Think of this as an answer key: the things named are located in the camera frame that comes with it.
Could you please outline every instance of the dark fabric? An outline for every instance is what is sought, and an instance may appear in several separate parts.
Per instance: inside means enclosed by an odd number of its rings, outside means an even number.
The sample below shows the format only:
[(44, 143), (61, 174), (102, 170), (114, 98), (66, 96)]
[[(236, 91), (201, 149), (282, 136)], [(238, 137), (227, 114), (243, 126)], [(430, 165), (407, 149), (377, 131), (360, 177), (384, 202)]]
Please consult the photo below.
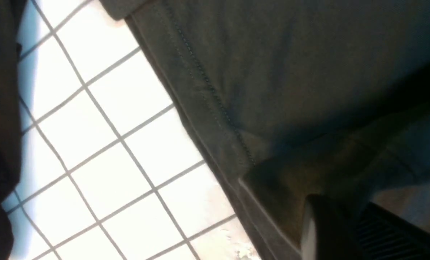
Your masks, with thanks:
[[(430, 0), (139, 3), (127, 23), (263, 260), (299, 259), (307, 194), (355, 219), (430, 185)], [(429, 215), (411, 189), (377, 201)]]
[[(25, 0), (0, 0), (0, 203), (19, 182), (21, 167), (16, 32)], [(0, 205), (0, 260), (13, 244), (11, 225)]]

